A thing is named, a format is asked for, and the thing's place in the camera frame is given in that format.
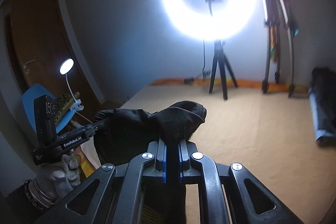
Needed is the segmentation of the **grey gloved left hand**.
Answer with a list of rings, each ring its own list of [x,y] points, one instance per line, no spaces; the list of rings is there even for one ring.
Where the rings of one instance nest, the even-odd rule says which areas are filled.
[[[50,208],[80,185],[80,165],[76,155],[63,155],[59,162],[42,164],[29,191],[38,204]]]

